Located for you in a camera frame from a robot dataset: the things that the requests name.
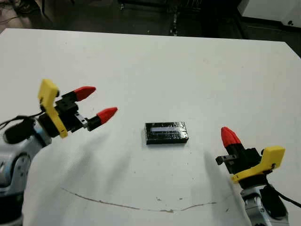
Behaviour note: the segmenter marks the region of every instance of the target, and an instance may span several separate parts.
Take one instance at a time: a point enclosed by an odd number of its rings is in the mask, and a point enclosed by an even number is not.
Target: brown scratch mark
[[[174,210],[172,210],[172,209],[170,209],[170,210],[160,210],[160,212],[174,213]]]
[[[203,204],[197,204],[197,205],[193,205],[193,206],[189,206],[185,209],[182,209],[180,211],[185,211],[185,210],[188,210],[188,209],[191,209],[191,208],[194,208],[194,207],[197,207],[197,206],[205,206],[205,205],[208,205],[208,204],[216,204],[217,202],[207,202],[207,203],[203,203]]]
[[[92,202],[100,202],[102,204],[107,204],[107,205],[112,205],[112,206],[119,206],[119,207],[124,207],[124,208],[129,208],[129,209],[133,209],[133,210],[140,210],[140,208],[136,208],[136,207],[132,207],[132,206],[125,206],[125,205],[120,205],[120,204],[114,204],[114,203],[111,203],[111,202],[104,202],[104,201],[101,201],[101,200],[95,200],[95,199],[90,199],[90,198],[87,198],[87,197],[84,197],[80,194],[76,194],[74,192],[70,192],[68,191],[67,189],[65,188],[62,188],[64,191],[70,193],[70,194],[73,194],[79,198],[82,198],[82,199],[85,199],[85,200],[88,200],[88,201],[92,201]]]
[[[115,204],[115,203],[111,203],[111,202],[104,202],[102,200],[95,200],[95,199],[87,198],[87,197],[82,196],[80,194],[68,191],[67,189],[65,189],[63,187],[61,187],[61,189],[63,189],[65,192],[67,192],[69,194],[75,195],[79,198],[82,198],[82,199],[85,199],[85,200],[88,200],[88,201],[102,203],[102,204],[111,205],[111,206],[118,206],[118,207],[128,208],[128,209],[132,209],[132,210],[143,210],[143,211],[152,211],[152,212],[174,213],[174,212],[177,212],[177,211],[185,211],[185,210],[188,210],[188,209],[191,209],[191,208],[194,208],[194,207],[198,207],[198,206],[205,206],[205,205],[208,205],[208,204],[216,204],[216,202],[207,202],[207,203],[203,203],[203,204],[197,204],[197,205],[189,206],[189,207],[181,209],[181,210],[173,210],[173,209],[170,209],[170,210],[151,210],[151,209],[142,209],[142,208],[137,208],[137,207],[132,207],[132,206]]]

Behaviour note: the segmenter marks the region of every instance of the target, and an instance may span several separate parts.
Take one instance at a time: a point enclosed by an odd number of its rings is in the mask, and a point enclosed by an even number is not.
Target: white table
[[[1,121],[39,111],[42,78],[61,94],[96,86],[79,103],[86,117],[119,108],[101,128],[57,137],[35,157],[25,226],[249,225],[240,187],[215,163],[226,154],[222,126],[245,147],[284,146],[269,181],[301,201],[301,60],[285,43],[6,29],[0,50]],[[146,146],[153,121],[185,121],[189,141]],[[179,211],[208,202],[216,204]],[[300,210],[285,205],[298,225]]]

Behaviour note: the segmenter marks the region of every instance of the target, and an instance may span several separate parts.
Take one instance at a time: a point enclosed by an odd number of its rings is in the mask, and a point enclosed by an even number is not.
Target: dark floor
[[[6,27],[14,27],[170,35],[174,19],[170,8],[125,4],[120,10],[117,0],[75,0],[75,4],[70,0],[46,0],[45,15],[36,11],[23,16],[1,1],[4,0],[0,0],[0,32]],[[278,22],[242,18],[234,5],[224,3],[228,1],[211,2],[203,0],[199,5],[200,12],[180,13],[177,35],[285,41],[301,56],[301,29],[285,27]]]

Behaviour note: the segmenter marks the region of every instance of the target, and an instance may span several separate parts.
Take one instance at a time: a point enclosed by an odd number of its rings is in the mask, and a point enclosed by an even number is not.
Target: black cable
[[[269,184],[269,182],[268,182],[267,179],[266,179],[266,184],[267,184],[267,186],[269,186],[270,188],[272,188],[280,198],[282,198],[282,199],[284,199],[284,200],[286,200],[286,201],[288,201],[288,202],[294,204],[295,206],[298,206],[299,208],[301,208],[301,203],[298,203],[298,202],[296,202],[296,201],[294,201],[294,200],[292,200],[292,199],[286,197],[285,195],[281,194],[281,193],[280,193],[279,191],[277,191],[272,185]]]
[[[40,112],[40,113],[37,113],[37,114],[29,115],[29,116],[26,116],[26,115],[17,115],[15,118],[12,118],[10,120],[7,120],[7,121],[4,121],[4,122],[0,123],[0,126],[4,125],[4,126],[2,126],[0,128],[0,130],[3,129],[4,127],[6,127],[12,121],[29,119],[29,118],[32,118],[32,117],[39,116],[41,114],[43,114],[43,111]]]

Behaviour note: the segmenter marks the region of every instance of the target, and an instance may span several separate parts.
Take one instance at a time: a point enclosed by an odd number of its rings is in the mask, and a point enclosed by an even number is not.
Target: white wall
[[[282,21],[301,0],[242,0],[238,10],[242,16]]]

